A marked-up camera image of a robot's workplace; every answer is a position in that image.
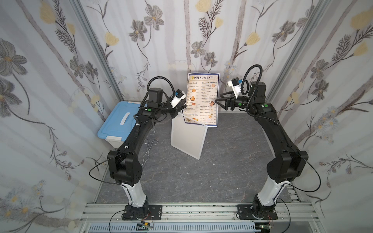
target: white plastic board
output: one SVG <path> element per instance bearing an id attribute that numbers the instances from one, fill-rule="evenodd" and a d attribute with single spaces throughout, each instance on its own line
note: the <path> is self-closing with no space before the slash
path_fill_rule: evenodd
<path id="1" fill-rule="evenodd" d="M 208 126 L 193 119 L 191 120 L 197 123 L 196 125 L 187 124 L 184 122 L 184 117 L 179 113 L 172 119 L 171 146 L 193 158 L 200 159 Z"/>

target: robotic arm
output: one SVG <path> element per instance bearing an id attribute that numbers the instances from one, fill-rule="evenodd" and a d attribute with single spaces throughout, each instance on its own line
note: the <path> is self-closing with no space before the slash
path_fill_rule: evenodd
<path id="1" fill-rule="evenodd" d="M 254 67 L 260 69 L 260 74 L 258 81 L 252 82 L 249 87 L 246 76 Z M 275 200 L 290 181 L 300 176 L 308 160 L 307 152 L 300 151 L 286 134 L 277 119 L 275 108 L 265 101 L 266 85 L 260 82 L 261 73 L 262 67 L 253 65 L 242 81 L 235 78 L 228 82 L 232 91 L 221 94 L 220 99 L 215 100 L 225 110 L 238 107 L 254 117 L 268 136 L 275 153 L 275 158 L 267 164 L 268 178 L 263 189 L 255 195 L 251 209 L 240 214 L 240 219 L 268 219 L 268 215 L 275 213 Z M 244 83 L 248 88 L 245 93 L 242 90 Z"/>
<path id="2" fill-rule="evenodd" d="M 163 93 L 161 88 L 150 88 L 150 84 L 155 79 L 166 80 L 172 89 L 171 97 L 166 96 L 167 101 L 162 102 Z M 147 93 L 140 104 L 139 111 L 134 118 L 136 125 L 128 135 L 126 141 L 116 150 L 110 151 L 107 155 L 109 163 L 110 177 L 120 184 L 128 197 L 128 205 L 122 215 L 123 220 L 143 219 L 149 213 L 149 204 L 147 197 L 142 191 L 140 178 L 142 175 L 142 166 L 138 161 L 138 154 L 142 142 L 148 132 L 163 114 L 170 114 L 175 118 L 177 114 L 186 107 L 186 94 L 181 91 L 175 91 L 171 82 L 161 76 L 152 78 L 147 86 Z"/>

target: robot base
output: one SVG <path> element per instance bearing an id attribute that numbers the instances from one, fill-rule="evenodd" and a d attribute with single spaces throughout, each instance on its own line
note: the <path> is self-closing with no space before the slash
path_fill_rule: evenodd
<path id="1" fill-rule="evenodd" d="M 162 205 L 149 205 L 148 198 L 142 207 L 133 207 L 126 205 L 125 210 L 122 214 L 122 220 L 161 220 L 162 217 Z"/>
<path id="2" fill-rule="evenodd" d="M 255 195 L 252 205 L 237 205 L 238 215 L 240 220 L 268 220 L 278 219 L 275 211 L 275 205 L 263 206 L 258 200 L 258 195 Z"/>

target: floral wallpaper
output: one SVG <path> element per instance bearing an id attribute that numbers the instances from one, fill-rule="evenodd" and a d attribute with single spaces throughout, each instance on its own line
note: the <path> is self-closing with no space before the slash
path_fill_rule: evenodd
<path id="1" fill-rule="evenodd" d="M 1 230 L 78 232 L 118 100 L 69 2 L 2 1 L 0 20 Z"/>
<path id="2" fill-rule="evenodd" d="M 321 176 L 298 193 L 329 233 L 372 231 L 372 37 L 371 1 L 331 1 L 272 100 Z M 306 166 L 294 185 L 319 181 Z"/>
<path id="3" fill-rule="evenodd" d="M 252 64 L 270 91 L 317 0 L 81 0 L 124 99 L 140 101 L 147 80 L 187 87 L 190 72 L 227 81 Z M 250 73 L 256 80 L 258 70 Z M 170 92 L 167 84 L 156 82 Z"/>

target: menu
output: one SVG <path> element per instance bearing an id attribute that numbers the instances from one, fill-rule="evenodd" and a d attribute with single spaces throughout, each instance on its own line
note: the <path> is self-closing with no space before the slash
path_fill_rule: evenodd
<path id="1" fill-rule="evenodd" d="M 186 95 L 186 108 L 183 115 L 201 122 L 208 127 L 217 127 L 217 104 L 219 74 L 218 73 L 189 73 Z M 189 118 L 185 123 L 194 124 Z"/>

